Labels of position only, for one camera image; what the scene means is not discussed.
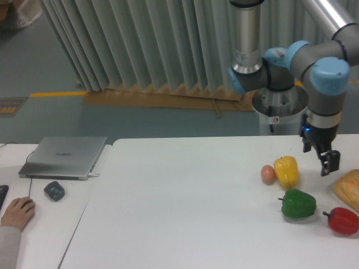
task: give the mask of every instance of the laptop lid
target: laptop lid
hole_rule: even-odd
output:
[[[44,137],[19,175],[34,178],[86,179],[106,137]]]

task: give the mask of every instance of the label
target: label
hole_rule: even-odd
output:
[[[236,50],[236,61],[243,66],[251,66],[257,63],[259,57],[258,50],[250,53],[240,52]]]
[[[284,59],[286,51],[283,48],[276,48],[270,51],[277,59]]]
[[[280,120],[278,116],[268,117],[269,124],[279,124]]]

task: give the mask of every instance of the laptop logo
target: laptop logo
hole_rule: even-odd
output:
[[[71,156],[71,153],[56,153],[56,156]]]

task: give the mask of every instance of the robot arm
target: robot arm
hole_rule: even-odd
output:
[[[282,49],[275,63],[260,58],[259,16],[261,0],[233,0],[236,7],[236,57],[228,72],[234,90],[243,94],[266,87],[271,92],[288,91],[294,76],[309,96],[308,112],[302,116],[300,136],[303,151],[315,148],[322,164],[321,175],[339,169],[340,153],[332,150],[349,82],[350,66],[359,64],[359,26],[333,0],[301,0],[331,41],[312,45],[298,41]]]

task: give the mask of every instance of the bell pepper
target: bell pepper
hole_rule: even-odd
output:
[[[349,209],[336,207],[329,214],[324,211],[323,215],[328,217],[329,227],[337,233],[355,234],[359,230],[359,217]]]
[[[298,184],[298,165],[292,156],[284,156],[274,162],[274,171],[283,188],[290,189]]]
[[[282,200],[283,215],[293,219],[309,217],[316,209],[315,198],[299,189],[289,189],[283,198],[278,199]]]

